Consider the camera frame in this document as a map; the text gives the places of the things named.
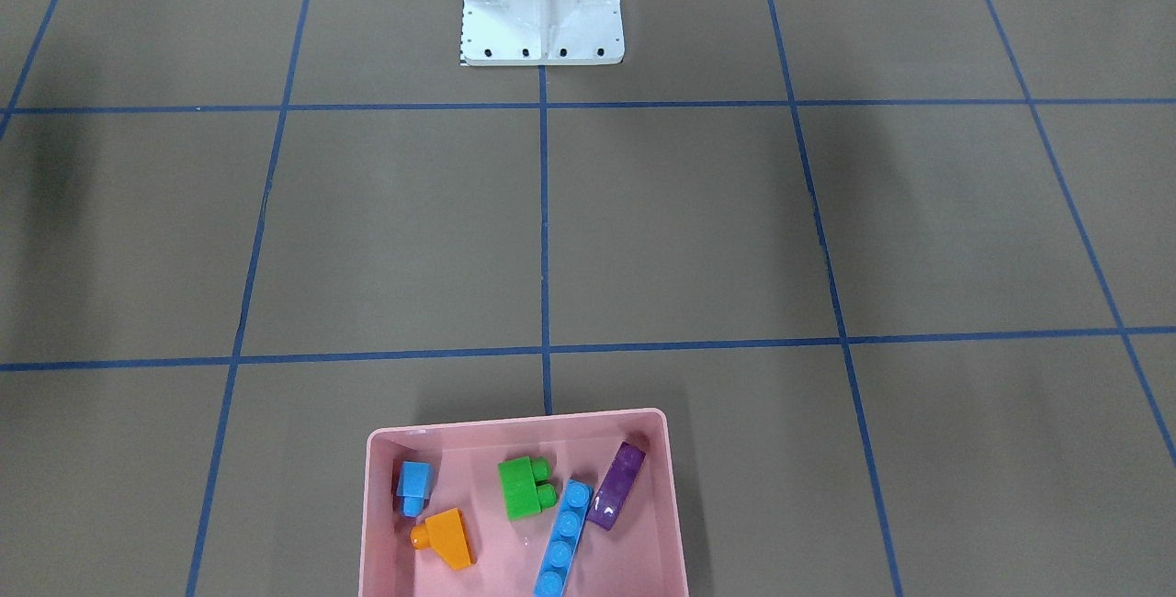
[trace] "blue block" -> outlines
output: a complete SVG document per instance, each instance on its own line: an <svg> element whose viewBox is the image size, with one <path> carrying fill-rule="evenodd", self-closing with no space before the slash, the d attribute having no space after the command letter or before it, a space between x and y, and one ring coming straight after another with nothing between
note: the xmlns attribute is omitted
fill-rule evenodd
<svg viewBox="0 0 1176 597"><path fill-rule="evenodd" d="M580 545L580 532L584 529L584 516L588 515L588 502L592 501L592 488L582 482L569 479L563 487L563 501L555 514L555 525L552 526L552 538L547 541L547 552L543 564L539 568L535 579L535 597L561 597L568 584L568 572L572 561L576 557Z"/></svg>
<svg viewBox="0 0 1176 597"><path fill-rule="evenodd" d="M405 462L400 467L400 484L396 496L403 498L401 511L406 517L416 517L425 510L425 502L433 491L433 467L425 462Z"/></svg>

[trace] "metal bracket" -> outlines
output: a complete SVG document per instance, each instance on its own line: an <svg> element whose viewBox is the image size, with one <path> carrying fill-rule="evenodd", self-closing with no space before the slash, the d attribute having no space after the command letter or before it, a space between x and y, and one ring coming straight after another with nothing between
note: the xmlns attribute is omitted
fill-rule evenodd
<svg viewBox="0 0 1176 597"><path fill-rule="evenodd" d="M465 0L461 65L617 65L621 0Z"/></svg>

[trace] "building block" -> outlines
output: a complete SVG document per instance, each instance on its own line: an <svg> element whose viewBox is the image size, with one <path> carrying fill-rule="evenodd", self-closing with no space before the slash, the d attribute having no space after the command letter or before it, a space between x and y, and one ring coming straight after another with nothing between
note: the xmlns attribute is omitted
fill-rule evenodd
<svg viewBox="0 0 1176 597"><path fill-rule="evenodd" d="M456 508L425 518L425 523L413 526L409 541L417 551L433 548L437 556L455 570L468 568L476 562L469 551L469 539L466 537L461 510Z"/></svg>
<svg viewBox="0 0 1176 597"><path fill-rule="evenodd" d="M646 461L646 454L637 450L629 443L622 443L613 458L613 465L608 468L600 489L596 489L596 497L588 509L588 521L604 530L613 530L616 517L621 514L621 505L629 496L633 483L637 479L637 471L641 463Z"/></svg>
<svg viewBox="0 0 1176 597"><path fill-rule="evenodd" d="M535 597L562 597L572 572L572 561L580 546L580 534L584 529L584 515L588 514L588 502L592 501L592 488L582 482L569 479L563 488L563 501L555 514L555 525L552 537L547 541L547 552L543 564L539 568L535 579Z"/></svg>
<svg viewBox="0 0 1176 597"><path fill-rule="evenodd" d="M521 519L555 505L555 488L539 484L550 476L552 465L542 457L519 457L499 464L507 518Z"/></svg>
<svg viewBox="0 0 1176 597"><path fill-rule="evenodd" d="M406 517L417 517L425 510L425 502L433 491L433 467L425 462L405 462L400 467L400 483L396 496L402 498L401 512Z"/></svg>

